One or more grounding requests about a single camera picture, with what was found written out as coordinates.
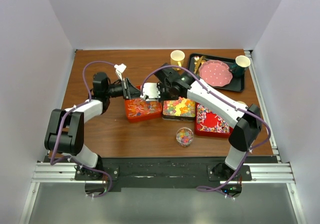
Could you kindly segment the gold tin of gummies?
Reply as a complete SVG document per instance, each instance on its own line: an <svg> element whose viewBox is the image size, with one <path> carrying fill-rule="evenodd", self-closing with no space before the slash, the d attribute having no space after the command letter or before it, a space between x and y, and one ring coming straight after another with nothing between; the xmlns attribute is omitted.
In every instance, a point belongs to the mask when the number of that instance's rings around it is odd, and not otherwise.
<svg viewBox="0 0 320 224"><path fill-rule="evenodd" d="M187 98L179 97L177 100L163 102L163 119L194 121L196 117L196 103Z"/></svg>

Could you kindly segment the clear plastic jar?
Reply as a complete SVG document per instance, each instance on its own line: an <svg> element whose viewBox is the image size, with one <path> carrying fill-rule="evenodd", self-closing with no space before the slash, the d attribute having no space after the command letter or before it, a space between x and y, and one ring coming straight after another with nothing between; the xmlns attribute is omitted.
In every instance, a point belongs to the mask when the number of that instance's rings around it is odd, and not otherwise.
<svg viewBox="0 0 320 224"><path fill-rule="evenodd" d="M191 129L183 127L176 132L175 137L181 147L188 147L194 140L194 133Z"/></svg>

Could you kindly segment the orange tray of candies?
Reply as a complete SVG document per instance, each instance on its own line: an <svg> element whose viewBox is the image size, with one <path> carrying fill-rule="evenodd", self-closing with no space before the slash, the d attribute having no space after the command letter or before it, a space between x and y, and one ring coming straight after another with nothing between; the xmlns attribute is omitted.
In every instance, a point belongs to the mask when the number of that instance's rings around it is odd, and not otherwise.
<svg viewBox="0 0 320 224"><path fill-rule="evenodd" d="M143 99L131 99L124 101L125 114L130 123L137 123L160 118L162 104L158 101L145 101Z"/></svg>

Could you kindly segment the red tray of lollipops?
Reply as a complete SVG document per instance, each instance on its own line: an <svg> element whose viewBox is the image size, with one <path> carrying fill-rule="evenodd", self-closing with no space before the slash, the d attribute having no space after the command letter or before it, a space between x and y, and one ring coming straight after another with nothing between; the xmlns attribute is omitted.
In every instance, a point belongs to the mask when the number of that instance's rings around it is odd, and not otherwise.
<svg viewBox="0 0 320 224"><path fill-rule="evenodd" d="M196 103L195 134L205 137L229 138L233 129L207 107Z"/></svg>

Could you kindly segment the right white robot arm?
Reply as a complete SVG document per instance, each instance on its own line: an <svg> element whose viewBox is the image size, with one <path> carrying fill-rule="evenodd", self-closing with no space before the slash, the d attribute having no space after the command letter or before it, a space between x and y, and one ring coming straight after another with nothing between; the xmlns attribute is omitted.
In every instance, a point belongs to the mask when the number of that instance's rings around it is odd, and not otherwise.
<svg viewBox="0 0 320 224"><path fill-rule="evenodd" d="M212 168L212 172L224 179L235 180L240 175L241 167L254 149L253 143L262 130L263 119L260 108L232 100L209 86L198 75L186 68L179 74L172 65L164 64L152 72L158 83L144 80L141 97L145 100L171 100L184 97L195 101L227 122L233 129L229 136L230 149L225 160Z"/></svg>

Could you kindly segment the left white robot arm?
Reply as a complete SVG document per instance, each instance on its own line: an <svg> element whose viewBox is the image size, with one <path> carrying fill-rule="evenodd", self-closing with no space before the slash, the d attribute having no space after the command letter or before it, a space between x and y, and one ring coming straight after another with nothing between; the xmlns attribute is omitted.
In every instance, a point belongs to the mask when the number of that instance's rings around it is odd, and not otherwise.
<svg viewBox="0 0 320 224"><path fill-rule="evenodd" d="M51 152L51 165L63 160L56 159L56 154L59 153L78 163L77 171L80 174L99 180L105 176L102 158L84 144L84 124L105 113L111 98L135 99L140 96L141 91L128 78L112 83L104 72L94 74L92 83L89 99L85 102L69 109L52 110L44 146Z"/></svg>

